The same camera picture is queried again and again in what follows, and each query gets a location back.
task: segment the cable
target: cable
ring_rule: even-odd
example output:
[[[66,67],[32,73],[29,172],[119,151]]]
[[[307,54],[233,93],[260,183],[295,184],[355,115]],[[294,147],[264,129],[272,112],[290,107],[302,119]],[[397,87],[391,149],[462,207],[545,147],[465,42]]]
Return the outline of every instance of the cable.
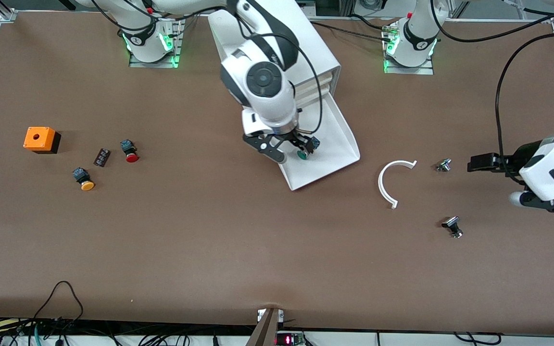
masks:
[[[337,28],[336,26],[330,26],[330,25],[327,25],[327,24],[323,24],[323,23],[319,23],[319,22],[311,22],[312,24],[315,24],[317,26],[323,26],[325,28],[329,28],[329,29],[334,29],[334,30],[337,30],[337,31],[341,31],[343,33],[348,33],[348,34],[351,34],[351,35],[357,35],[359,37],[367,37],[367,38],[372,38],[372,39],[378,39],[380,41],[384,41],[384,42],[390,42],[390,39],[387,38],[387,37],[375,37],[373,35],[367,35],[367,34],[363,34],[363,33],[357,33],[356,31],[350,31],[350,30],[346,30],[346,29],[341,29],[341,28]]]
[[[110,325],[108,324],[108,321],[104,321],[104,323],[106,324],[106,328],[108,328],[108,332],[110,333],[110,338],[114,341],[114,344],[115,346],[123,346],[119,340],[117,340],[116,337],[114,337],[114,333],[113,331],[110,329]]]
[[[294,86],[294,83],[292,83],[291,81],[288,81],[288,83],[290,83],[290,85],[292,86],[292,92],[294,93],[292,97],[296,99],[296,87]]]
[[[500,92],[501,92],[502,83],[504,82],[504,77],[506,75],[506,72],[508,72],[508,67],[510,67],[510,64],[512,63],[512,61],[514,61],[515,57],[523,49],[525,49],[527,46],[529,46],[530,44],[532,44],[534,42],[537,42],[537,41],[540,41],[541,39],[546,39],[546,38],[550,38],[550,37],[554,37],[554,33],[540,35],[539,37],[534,37],[534,38],[530,39],[529,41],[525,42],[523,45],[521,45],[518,49],[516,49],[515,52],[512,53],[512,56],[510,57],[510,59],[508,59],[508,62],[506,62],[506,65],[504,66],[504,70],[502,71],[502,74],[499,77],[499,82],[497,83],[497,92],[495,93],[495,121],[497,122],[497,142],[499,142],[499,160],[501,161],[501,165],[503,166],[504,171],[506,172],[506,175],[508,175],[508,177],[510,177],[510,179],[512,179],[514,182],[516,182],[520,185],[525,185],[525,182],[523,182],[523,180],[518,180],[512,174],[512,172],[510,172],[508,170],[508,168],[506,167],[506,164],[505,164],[504,141],[503,141],[503,138],[502,138],[501,120],[499,118],[499,95],[500,95]]]
[[[363,23],[367,24],[367,26],[370,26],[374,29],[382,30],[383,28],[381,26],[377,26],[373,24],[372,22],[368,21],[366,18],[364,18],[362,15],[358,15],[356,13],[352,13],[350,17],[358,18],[363,21]]]
[[[74,292],[74,287],[72,287],[72,284],[69,281],[61,280],[57,282],[57,284],[55,284],[55,287],[53,287],[52,291],[50,292],[50,295],[48,296],[48,298],[46,298],[46,302],[44,302],[44,304],[42,304],[42,306],[36,311],[36,313],[33,315],[33,318],[31,318],[32,320],[35,320],[36,317],[38,317],[40,311],[42,311],[42,309],[44,309],[44,307],[48,304],[48,302],[50,302],[50,299],[52,298],[53,294],[55,294],[55,291],[57,290],[57,287],[59,287],[60,284],[68,285],[72,293],[72,296],[74,297],[74,300],[78,303],[78,307],[81,309],[81,312],[78,314],[78,316],[74,320],[66,324],[65,327],[63,327],[63,329],[66,329],[68,326],[70,326],[70,324],[76,322],[79,318],[83,316],[83,313],[84,313],[83,303],[81,303],[81,301],[76,296],[76,293]]]
[[[538,10],[534,10],[534,9],[528,9],[527,7],[524,7],[524,8],[523,8],[523,11],[529,12],[529,13],[534,13],[534,14],[540,14],[540,15],[552,15],[552,13],[550,13],[550,12],[538,11]]]
[[[180,33],[176,33],[176,34],[170,34],[168,35],[168,37],[170,38],[175,38],[175,37],[179,37],[180,35],[183,35],[183,33],[185,33],[185,30],[187,30],[187,28],[191,27],[192,25],[196,24],[196,22],[198,21],[198,17],[200,15],[196,15],[195,17],[193,17],[190,21],[189,21],[189,24],[187,24],[187,22],[185,23],[185,27],[183,28],[183,31],[181,31]]]
[[[534,22],[525,24],[523,26],[519,26],[518,28],[515,28],[515,29],[512,29],[512,30],[508,30],[505,33],[499,33],[499,34],[496,34],[496,35],[491,35],[490,37],[463,39],[463,38],[459,38],[459,37],[453,37],[453,35],[450,35],[449,33],[446,32],[446,30],[444,30],[444,28],[442,28],[439,20],[437,19],[437,14],[435,13],[435,6],[433,6],[433,1],[434,0],[430,0],[430,1],[431,1],[431,14],[433,15],[433,20],[435,20],[435,25],[437,25],[437,27],[440,29],[441,33],[443,33],[449,39],[455,40],[457,42],[464,42],[464,43],[482,42],[482,41],[488,41],[490,39],[504,37],[504,36],[519,32],[523,29],[530,28],[530,27],[532,27],[536,24],[540,24],[541,22],[544,22],[545,20],[549,20],[550,18],[554,18],[554,13],[552,13],[552,14],[550,14],[548,16],[545,16],[543,18],[540,18],[538,20],[534,20]]]
[[[203,13],[203,12],[206,12],[206,11],[218,11],[218,10],[224,10],[226,9],[226,7],[224,6],[213,6],[213,7],[207,7],[206,9],[202,9],[200,11],[195,11],[194,13],[190,13],[190,14],[187,14],[187,15],[184,15],[183,17],[179,17],[179,18],[174,18],[174,20],[183,20],[183,19],[187,19],[187,18],[190,18],[190,17],[193,17],[197,14],[200,14],[200,13]],[[167,17],[170,17],[172,15],[172,13],[167,13],[163,16],[163,18],[167,18]]]
[[[501,342],[502,342],[502,336],[499,335],[499,333],[497,334],[498,339],[495,342],[484,342],[484,341],[476,340],[476,339],[474,339],[473,335],[471,335],[471,333],[466,332],[466,334],[467,334],[468,337],[470,337],[469,339],[465,339],[463,337],[460,337],[457,334],[457,332],[454,332],[454,336],[457,337],[457,339],[459,339],[461,341],[464,341],[464,342],[469,342],[469,343],[473,344],[473,346],[478,346],[478,344],[488,345],[488,346],[496,346],[496,345],[501,344]]]
[[[153,26],[155,24],[155,22],[157,21],[157,19],[155,19],[154,17],[154,20],[151,21],[151,23],[145,25],[145,26],[141,26],[140,28],[128,28],[127,26],[122,26],[121,24],[117,23],[114,19],[110,18],[108,16],[108,14],[106,14],[106,12],[104,12],[103,9],[101,9],[101,7],[95,2],[95,0],[91,0],[91,2],[93,3],[93,5],[95,6],[95,8],[104,16],[106,17],[106,19],[108,19],[109,22],[111,22],[112,24],[114,24],[115,26],[117,26],[119,29],[123,29],[123,30],[128,30],[128,31],[142,31],[144,29],[147,29],[147,28],[150,28],[151,26]]]
[[[242,22],[242,20],[240,18],[237,17],[237,21],[239,23],[239,29],[240,29],[240,35],[244,38],[244,39],[250,39],[250,37],[246,36],[242,30],[242,26],[240,26],[240,23]],[[302,133],[302,134],[308,134],[308,135],[312,135],[314,133],[317,132],[317,130],[319,130],[319,127],[320,125],[322,124],[322,117],[323,117],[323,101],[322,101],[322,86],[321,84],[319,83],[319,77],[317,77],[317,73],[315,72],[315,68],[314,68],[314,65],[312,64],[312,62],[310,61],[309,57],[305,54],[305,52],[301,49],[301,47],[299,47],[298,44],[295,44],[294,42],[292,42],[292,40],[290,39],[290,37],[287,37],[286,35],[282,35],[282,34],[276,34],[276,33],[266,33],[266,34],[255,34],[255,33],[252,33],[252,35],[258,35],[259,37],[279,37],[279,38],[282,38],[282,39],[285,39],[286,41],[290,42],[290,44],[292,46],[294,46],[298,51],[299,53],[301,53],[301,55],[305,58],[305,60],[307,61],[309,67],[311,68],[312,70],[312,73],[314,73],[314,79],[316,81],[316,85],[317,85],[317,94],[318,94],[318,98],[319,98],[319,120],[317,120],[317,126],[315,128],[315,130],[313,131],[306,131],[306,130],[301,130],[299,129],[299,132]]]
[[[312,344],[311,341],[307,339],[305,332],[303,332],[303,341],[305,341],[305,346],[315,346],[314,344]]]

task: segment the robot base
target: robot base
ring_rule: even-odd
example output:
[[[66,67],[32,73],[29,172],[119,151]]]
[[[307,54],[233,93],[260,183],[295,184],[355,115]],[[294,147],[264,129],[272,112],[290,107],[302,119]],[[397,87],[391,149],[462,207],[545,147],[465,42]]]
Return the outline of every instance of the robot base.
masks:
[[[164,35],[160,40],[164,46],[164,49],[169,49],[162,59],[156,62],[142,62],[139,61],[132,53],[129,55],[130,67],[144,67],[144,68],[177,68],[178,61],[181,55],[181,46],[183,45],[183,31],[185,30],[185,19],[180,21],[175,20],[162,20],[159,22],[163,25]],[[167,37],[167,35],[174,35],[173,38]]]
[[[402,42],[402,40],[405,40],[404,37],[401,37],[400,33],[403,32],[403,25],[405,24],[406,20],[401,19],[398,22],[392,23],[390,26],[394,28],[396,32],[391,33],[385,33],[382,32],[382,37],[389,38],[391,42],[383,42],[382,41],[382,49],[384,53],[384,73],[399,73],[399,74],[423,74],[423,75],[432,75],[433,74],[433,60],[431,59],[431,56],[433,55],[433,47],[429,49],[425,49],[421,51],[421,53],[424,53],[425,60],[422,62],[422,65],[420,66],[404,66],[397,62],[397,60],[394,58],[393,54],[396,51],[396,47],[400,45],[409,44],[409,42],[405,41]],[[410,53],[416,53],[414,49],[410,49]]]

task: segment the orange push button box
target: orange push button box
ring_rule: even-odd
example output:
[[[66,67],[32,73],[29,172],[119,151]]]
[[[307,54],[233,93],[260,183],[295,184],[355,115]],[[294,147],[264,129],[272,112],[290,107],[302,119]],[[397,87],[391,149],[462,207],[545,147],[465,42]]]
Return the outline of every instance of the orange push button box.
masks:
[[[59,142],[59,132],[50,127],[32,126],[27,129],[23,147],[37,154],[56,154]]]

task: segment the curved white plastic piece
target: curved white plastic piece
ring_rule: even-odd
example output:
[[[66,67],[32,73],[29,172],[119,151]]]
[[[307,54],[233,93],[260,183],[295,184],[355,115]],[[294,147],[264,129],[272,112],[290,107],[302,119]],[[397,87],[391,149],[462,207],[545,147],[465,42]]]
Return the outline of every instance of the curved white plastic piece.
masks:
[[[386,166],[383,167],[382,171],[380,172],[380,176],[378,177],[378,186],[380,187],[380,192],[382,193],[383,197],[390,203],[392,204],[392,209],[396,208],[396,204],[398,203],[398,201],[396,199],[393,199],[388,192],[386,192],[386,189],[384,188],[384,172],[386,172],[386,169],[388,167],[392,167],[392,166],[405,166],[409,169],[412,169],[414,168],[414,166],[416,165],[416,162],[417,161],[414,161],[414,162],[409,162],[409,161],[403,161],[403,160],[397,160],[397,161],[393,161],[389,164],[387,164]]]

